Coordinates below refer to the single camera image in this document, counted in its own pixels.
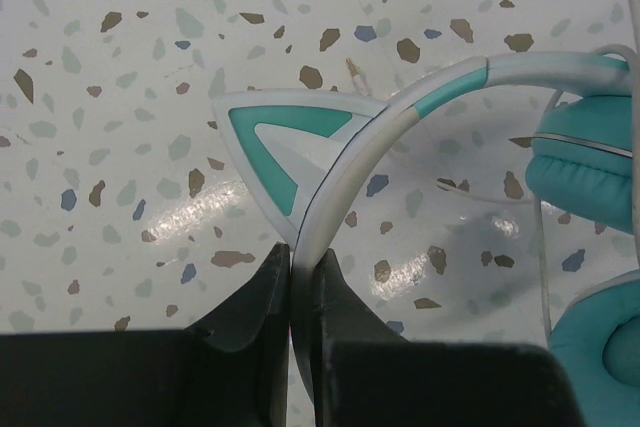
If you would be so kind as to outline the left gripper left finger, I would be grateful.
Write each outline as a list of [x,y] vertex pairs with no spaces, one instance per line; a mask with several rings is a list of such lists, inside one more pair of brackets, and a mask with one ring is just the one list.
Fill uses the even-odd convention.
[[184,329],[1,339],[5,426],[282,426],[290,253]]

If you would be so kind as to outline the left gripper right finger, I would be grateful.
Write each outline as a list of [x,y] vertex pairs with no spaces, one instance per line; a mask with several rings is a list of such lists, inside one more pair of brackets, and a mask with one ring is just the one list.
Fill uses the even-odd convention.
[[348,286],[333,251],[313,277],[319,426],[582,426],[569,380],[533,345],[410,342]]

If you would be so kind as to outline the teal cat-ear headphones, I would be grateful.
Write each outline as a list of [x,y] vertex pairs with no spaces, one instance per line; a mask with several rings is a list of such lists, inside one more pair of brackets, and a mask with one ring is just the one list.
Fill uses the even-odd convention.
[[314,272],[363,184],[393,145],[437,109],[502,86],[552,91],[525,173],[546,345],[568,373],[588,424],[638,423],[639,275],[629,272],[594,287],[553,319],[543,220],[544,207],[552,206],[639,232],[639,60],[621,45],[475,57],[385,102],[286,89],[216,100],[238,172],[293,252],[293,346],[312,399]]

